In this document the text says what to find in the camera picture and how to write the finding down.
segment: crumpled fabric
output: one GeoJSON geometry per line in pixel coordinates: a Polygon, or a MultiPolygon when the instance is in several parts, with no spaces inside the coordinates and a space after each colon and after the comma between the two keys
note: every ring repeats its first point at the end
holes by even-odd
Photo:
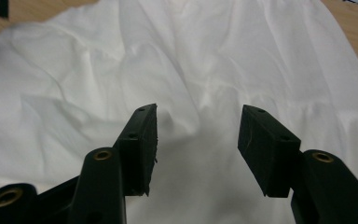
{"type": "Polygon", "coordinates": [[[149,197],[128,223],[295,223],[237,150],[243,105],[358,177],[358,59],[318,0],[100,0],[0,34],[0,187],[80,174],[158,105],[149,197]]]}

